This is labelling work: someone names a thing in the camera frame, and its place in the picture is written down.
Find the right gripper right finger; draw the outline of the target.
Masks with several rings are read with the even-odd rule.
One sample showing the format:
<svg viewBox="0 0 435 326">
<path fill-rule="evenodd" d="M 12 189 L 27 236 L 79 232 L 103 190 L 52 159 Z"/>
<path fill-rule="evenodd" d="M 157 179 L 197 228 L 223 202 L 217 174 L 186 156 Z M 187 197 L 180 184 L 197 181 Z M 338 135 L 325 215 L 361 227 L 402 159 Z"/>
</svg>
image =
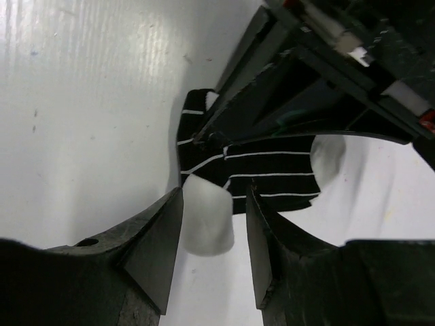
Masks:
<svg viewBox="0 0 435 326">
<path fill-rule="evenodd" d="M 322 241 L 247 189 L 256 308 L 265 325 L 433 325 L 434 242 Z"/>
</svg>

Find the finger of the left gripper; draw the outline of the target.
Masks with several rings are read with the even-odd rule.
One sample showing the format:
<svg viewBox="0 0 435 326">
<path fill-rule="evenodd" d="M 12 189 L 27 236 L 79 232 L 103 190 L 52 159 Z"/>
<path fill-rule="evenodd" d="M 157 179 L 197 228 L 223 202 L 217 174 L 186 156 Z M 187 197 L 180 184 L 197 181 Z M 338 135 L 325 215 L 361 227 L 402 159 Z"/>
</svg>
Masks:
<svg viewBox="0 0 435 326">
<path fill-rule="evenodd" d="M 292 65 L 299 19 L 283 6 L 262 5 L 254 14 L 218 82 L 215 112 L 245 100 L 266 107 Z"/>
<path fill-rule="evenodd" d="M 339 77 L 332 64 L 315 52 L 279 52 L 235 94 L 219 97 L 194 142 L 224 146 L 341 134 Z"/>
</svg>

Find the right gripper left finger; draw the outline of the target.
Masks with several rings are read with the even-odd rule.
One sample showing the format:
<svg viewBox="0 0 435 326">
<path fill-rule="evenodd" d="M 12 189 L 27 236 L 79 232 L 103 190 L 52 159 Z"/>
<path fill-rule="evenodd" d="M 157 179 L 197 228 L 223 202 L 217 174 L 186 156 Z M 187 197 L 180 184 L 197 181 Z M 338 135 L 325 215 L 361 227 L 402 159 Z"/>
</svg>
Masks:
<svg viewBox="0 0 435 326">
<path fill-rule="evenodd" d="M 175 188 L 73 246 L 1 240 L 2 325 L 157 325 L 167 311 L 183 215 Z"/>
</svg>

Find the black white-striped sock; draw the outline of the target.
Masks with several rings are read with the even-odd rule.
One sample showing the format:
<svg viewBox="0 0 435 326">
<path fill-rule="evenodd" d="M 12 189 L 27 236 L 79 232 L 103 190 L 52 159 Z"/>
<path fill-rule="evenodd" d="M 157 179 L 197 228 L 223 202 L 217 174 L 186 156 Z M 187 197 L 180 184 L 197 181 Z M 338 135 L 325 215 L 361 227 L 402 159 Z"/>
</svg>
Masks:
<svg viewBox="0 0 435 326">
<path fill-rule="evenodd" d="M 276 211 L 306 209 L 339 174 L 346 152 L 341 135 L 197 145 L 196 129 L 217 98 L 210 89 L 189 91 L 177 131 L 185 199 L 182 242 L 187 252 L 203 257 L 233 247 L 232 217 L 246 212 L 248 187 L 255 185 Z"/>
</svg>

